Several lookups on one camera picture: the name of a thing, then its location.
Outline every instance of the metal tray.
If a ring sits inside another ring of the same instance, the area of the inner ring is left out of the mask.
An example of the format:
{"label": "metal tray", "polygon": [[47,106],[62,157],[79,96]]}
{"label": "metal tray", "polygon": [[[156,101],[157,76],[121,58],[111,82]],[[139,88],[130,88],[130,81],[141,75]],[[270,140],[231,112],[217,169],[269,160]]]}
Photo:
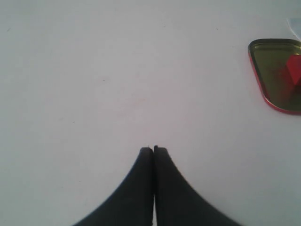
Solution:
{"label": "metal tray", "polygon": [[301,55],[301,42],[258,39],[249,45],[253,70],[265,101],[274,109],[301,114],[301,86],[295,86],[286,67],[290,55]]}

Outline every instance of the white table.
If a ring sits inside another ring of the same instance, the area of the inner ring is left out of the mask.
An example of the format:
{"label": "white table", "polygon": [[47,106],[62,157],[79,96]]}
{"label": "white table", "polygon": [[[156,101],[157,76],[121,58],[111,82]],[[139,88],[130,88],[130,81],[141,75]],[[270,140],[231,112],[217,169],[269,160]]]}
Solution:
{"label": "white table", "polygon": [[261,97],[259,38],[300,0],[0,0],[0,225],[70,226],[142,146],[246,226],[301,223],[301,118]]}

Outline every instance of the white surface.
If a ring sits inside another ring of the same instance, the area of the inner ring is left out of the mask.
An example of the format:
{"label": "white surface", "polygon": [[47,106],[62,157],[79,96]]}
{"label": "white surface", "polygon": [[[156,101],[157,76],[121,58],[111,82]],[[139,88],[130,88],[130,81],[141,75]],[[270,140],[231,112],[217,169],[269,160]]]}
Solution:
{"label": "white surface", "polygon": [[301,40],[301,18],[288,18],[287,23],[292,33]]}
{"label": "white surface", "polygon": [[300,0],[1,0],[0,225],[69,226],[165,146],[246,226],[301,223],[301,118],[260,95],[247,46]]}

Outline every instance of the red object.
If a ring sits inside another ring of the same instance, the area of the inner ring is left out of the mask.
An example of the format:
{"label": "red object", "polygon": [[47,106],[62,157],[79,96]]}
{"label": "red object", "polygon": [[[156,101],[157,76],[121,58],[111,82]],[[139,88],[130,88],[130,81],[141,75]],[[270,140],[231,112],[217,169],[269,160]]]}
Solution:
{"label": "red object", "polygon": [[301,55],[291,55],[286,62],[286,66],[294,85],[301,85]]}

